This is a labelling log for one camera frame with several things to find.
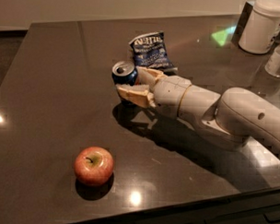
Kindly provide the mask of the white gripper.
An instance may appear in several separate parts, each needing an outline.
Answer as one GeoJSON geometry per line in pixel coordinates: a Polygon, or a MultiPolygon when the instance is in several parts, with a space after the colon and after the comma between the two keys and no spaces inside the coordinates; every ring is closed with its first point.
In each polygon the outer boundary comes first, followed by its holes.
{"type": "Polygon", "coordinates": [[[166,76],[162,71],[146,67],[137,67],[137,78],[142,85],[117,85],[121,98],[143,109],[155,110],[171,119],[176,119],[181,100],[187,88],[192,84],[189,79],[178,76],[166,76]]]}

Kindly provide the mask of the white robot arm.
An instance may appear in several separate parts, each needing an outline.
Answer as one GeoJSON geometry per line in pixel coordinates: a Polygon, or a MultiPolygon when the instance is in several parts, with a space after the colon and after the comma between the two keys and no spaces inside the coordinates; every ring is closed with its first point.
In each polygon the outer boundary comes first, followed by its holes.
{"type": "Polygon", "coordinates": [[[179,119],[221,148],[241,147],[252,137],[280,159],[280,110],[245,88],[220,95],[141,66],[118,65],[111,75],[123,100],[179,119]]]}

